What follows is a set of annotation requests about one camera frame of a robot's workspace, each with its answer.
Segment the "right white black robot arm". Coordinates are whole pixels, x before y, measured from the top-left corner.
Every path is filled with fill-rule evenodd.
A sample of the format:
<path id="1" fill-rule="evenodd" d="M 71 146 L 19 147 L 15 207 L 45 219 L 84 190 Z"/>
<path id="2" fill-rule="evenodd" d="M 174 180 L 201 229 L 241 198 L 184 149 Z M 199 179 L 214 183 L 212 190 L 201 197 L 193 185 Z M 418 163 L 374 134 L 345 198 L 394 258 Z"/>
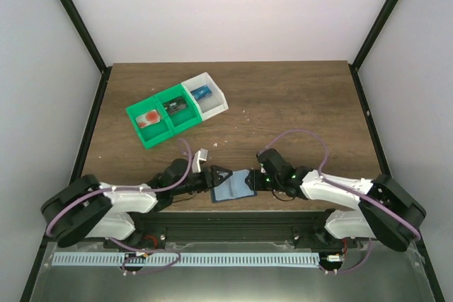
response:
<path id="1" fill-rule="evenodd" d="M 373 238 L 404 252 L 420 239 L 426 210 L 389 175 L 350 179 L 305 166 L 294 168 L 275 149 L 258 154 L 257 160 L 261 168 L 249 171 L 245 179 L 251 190 L 340 205 L 328 210 L 314 230 L 315 241 L 322 247 L 343 238 Z"/>

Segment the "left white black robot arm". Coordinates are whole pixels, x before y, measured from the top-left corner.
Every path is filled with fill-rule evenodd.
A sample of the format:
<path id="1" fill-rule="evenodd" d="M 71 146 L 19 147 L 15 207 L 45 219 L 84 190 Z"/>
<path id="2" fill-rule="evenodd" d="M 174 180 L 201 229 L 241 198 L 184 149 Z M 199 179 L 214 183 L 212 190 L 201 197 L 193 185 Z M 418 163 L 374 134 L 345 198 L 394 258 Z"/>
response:
<path id="1" fill-rule="evenodd" d="M 61 248 L 85 238 L 115 238 L 129 248 L 144 241 L 144 229 L 131 213 L 158 212 L 174 197 L 206 192 L 225 183 L 233 172 L 211 165 L 191 171 L 190 162 L 178 158 L 164 172 L 140 185 L 111 185 L 84 175 L 48 199 L 40 208 L 47 223 L 45 234 Z"/>

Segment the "blue leather card holder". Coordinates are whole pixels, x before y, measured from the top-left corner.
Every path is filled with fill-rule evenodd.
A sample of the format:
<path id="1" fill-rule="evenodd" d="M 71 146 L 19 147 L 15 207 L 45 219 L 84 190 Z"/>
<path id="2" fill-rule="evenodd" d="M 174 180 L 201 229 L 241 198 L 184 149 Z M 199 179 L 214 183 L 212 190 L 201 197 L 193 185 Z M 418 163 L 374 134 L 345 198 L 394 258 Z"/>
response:
<path id="1" fill-rule="evenodd" d="M 246 184 L 249 170 L 234 171 L 225 182 L 211 189 L 213 203 L 255 197 L 258 193 Z"/>

